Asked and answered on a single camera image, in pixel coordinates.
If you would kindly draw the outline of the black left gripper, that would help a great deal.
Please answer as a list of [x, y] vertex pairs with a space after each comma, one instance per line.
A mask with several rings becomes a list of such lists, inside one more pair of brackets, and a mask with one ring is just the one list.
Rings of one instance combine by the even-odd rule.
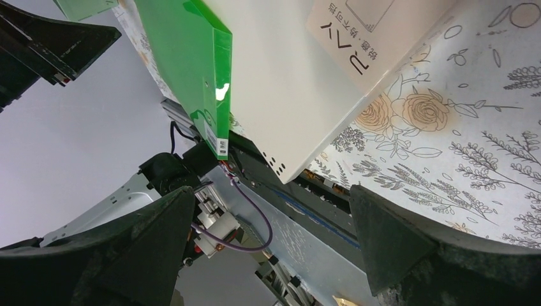
[[1, 1], [1, 112], [39, 78], [65, 86], [121, 33], [106, 25], [42, 17]]

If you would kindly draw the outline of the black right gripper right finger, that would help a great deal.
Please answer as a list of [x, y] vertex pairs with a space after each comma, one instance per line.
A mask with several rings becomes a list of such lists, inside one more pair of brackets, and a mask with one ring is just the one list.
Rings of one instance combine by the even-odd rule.
[[540, 251], [453, 229], [350, 189], [371, 293], [382, 305], [539, 305]]

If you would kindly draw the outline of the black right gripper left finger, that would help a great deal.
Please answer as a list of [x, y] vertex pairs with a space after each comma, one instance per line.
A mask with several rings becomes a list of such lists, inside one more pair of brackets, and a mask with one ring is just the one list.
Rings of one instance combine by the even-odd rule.
[[168, 305], [195, 210], [184, 186], [44, 247], [1, 249], [2, 305]]

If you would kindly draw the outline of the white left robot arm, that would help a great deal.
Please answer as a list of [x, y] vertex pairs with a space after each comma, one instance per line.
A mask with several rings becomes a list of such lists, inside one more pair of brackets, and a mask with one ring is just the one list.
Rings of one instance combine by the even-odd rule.
[[[19, 99], [39, 79], [65, 86], [76, 80], [121, 33], [114, 27], [37, 16], [1, 1], [1, 108]], [[1, 259], [44, 255], [56, 242], [101, 226], [161, 198], [142, 173], [109, 198], [50, 232], [1, 248]]]

